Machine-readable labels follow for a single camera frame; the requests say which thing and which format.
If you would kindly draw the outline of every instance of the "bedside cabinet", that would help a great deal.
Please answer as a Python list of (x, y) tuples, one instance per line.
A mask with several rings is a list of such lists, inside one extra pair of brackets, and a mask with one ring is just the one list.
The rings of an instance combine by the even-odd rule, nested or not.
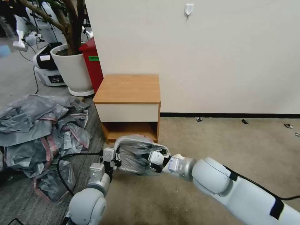
[(130, 134), (145, 135), (158, 142), (158, 75), (106, 75), (93, 102), (107, 143)]

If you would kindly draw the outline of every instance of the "open shelf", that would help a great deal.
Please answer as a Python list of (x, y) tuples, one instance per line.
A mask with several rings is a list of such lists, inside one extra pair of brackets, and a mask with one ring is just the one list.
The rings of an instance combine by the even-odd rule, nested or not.
[(102, 122), (102, 129), (108, 143), (131, 134), (144, 135), (157, 142), (157, 122)]

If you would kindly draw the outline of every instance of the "beige carpet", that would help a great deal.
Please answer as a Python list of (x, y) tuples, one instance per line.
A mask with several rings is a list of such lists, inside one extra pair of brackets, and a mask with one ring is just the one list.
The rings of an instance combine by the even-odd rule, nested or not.
[[(300, 194), (299, 119), (162, 118), (159, 143), (172, 154), (210, 156), (281, 197)], [(294, 129), (287, 129), (291, 123)], [(115, 173), (102, 224), (242, 224), (221, 204), (167, 174)], [(287, 202), (300, 211), (300, 199)]]

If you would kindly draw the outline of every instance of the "white wall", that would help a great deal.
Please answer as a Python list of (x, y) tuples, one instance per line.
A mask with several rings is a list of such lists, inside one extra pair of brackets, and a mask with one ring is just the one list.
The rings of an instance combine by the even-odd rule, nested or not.
[(300, 113), (299, 0), (86, 4), (103, 74), (158, 73), (162, 112)]

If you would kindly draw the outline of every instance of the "pile of plastic bags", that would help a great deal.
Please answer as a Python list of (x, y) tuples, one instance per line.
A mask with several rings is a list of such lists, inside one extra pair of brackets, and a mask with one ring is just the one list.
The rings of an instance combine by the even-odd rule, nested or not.
[[(74, 96), (28, 95), (0, 112), (0, 146), (4, 165), (34, 178), (36, 192), (58, 201), (65, 188), (58, 178), (55, 156), (79, 153), (89, 147), (84, 130), (89, 105)], [(61, 161), (61, 174), (73, 188), (71, 164)]]

